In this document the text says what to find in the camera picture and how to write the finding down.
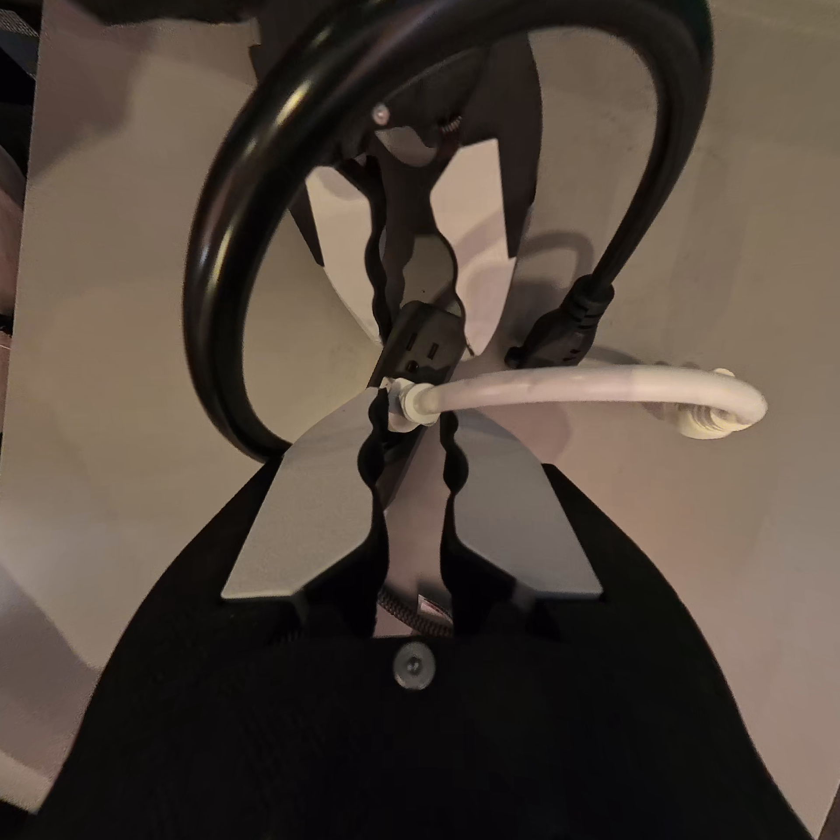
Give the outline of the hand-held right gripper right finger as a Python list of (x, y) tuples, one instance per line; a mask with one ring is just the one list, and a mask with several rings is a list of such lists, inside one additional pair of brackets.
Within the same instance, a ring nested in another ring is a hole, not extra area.
[(448, 489), (440, 571), (454, 614), (603, 594), (542, 463), (524, 444), (481, 413), (446, 413), (440, 443)]

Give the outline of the black power strip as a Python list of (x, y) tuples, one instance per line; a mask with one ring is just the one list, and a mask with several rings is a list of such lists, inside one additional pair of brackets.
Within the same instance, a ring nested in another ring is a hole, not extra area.
[(388, 394), (388, 430), (383, 437), (384, 471), (377, 491), (384, 509), (392, 503), (422, 436), (421, 425), (407, 419), (402, 394), (414, 385), (447, 383), (466, 350), (460, 317), (430, 303), (410, 301), (400, 310), (370, 385)]

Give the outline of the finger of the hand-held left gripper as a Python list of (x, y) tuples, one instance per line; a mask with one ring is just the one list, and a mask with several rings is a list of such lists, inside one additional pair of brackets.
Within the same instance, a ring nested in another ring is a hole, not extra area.
[(372, 340), (384, 344), (393, 315), (382, 263), (386, 197), (380, 163), (321, 165), (306, 180), (321, 263), (343, 305)]
[(459, 148), (430, 192), (437, 231), (455, 258), (466, 355), (482, 355), (500, 323), (516, 258), (509, 256), (499, 143)]

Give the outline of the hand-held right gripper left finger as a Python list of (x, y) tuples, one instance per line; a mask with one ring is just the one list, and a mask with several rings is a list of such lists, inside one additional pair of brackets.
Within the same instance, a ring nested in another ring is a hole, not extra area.
[(389, 564), (376, 490), (388, 396), (366, 388), (284, 454), (224, 584), (226, 601), (283, 601), (303, 616), (330, 607), (351, 632), (374, 631)]

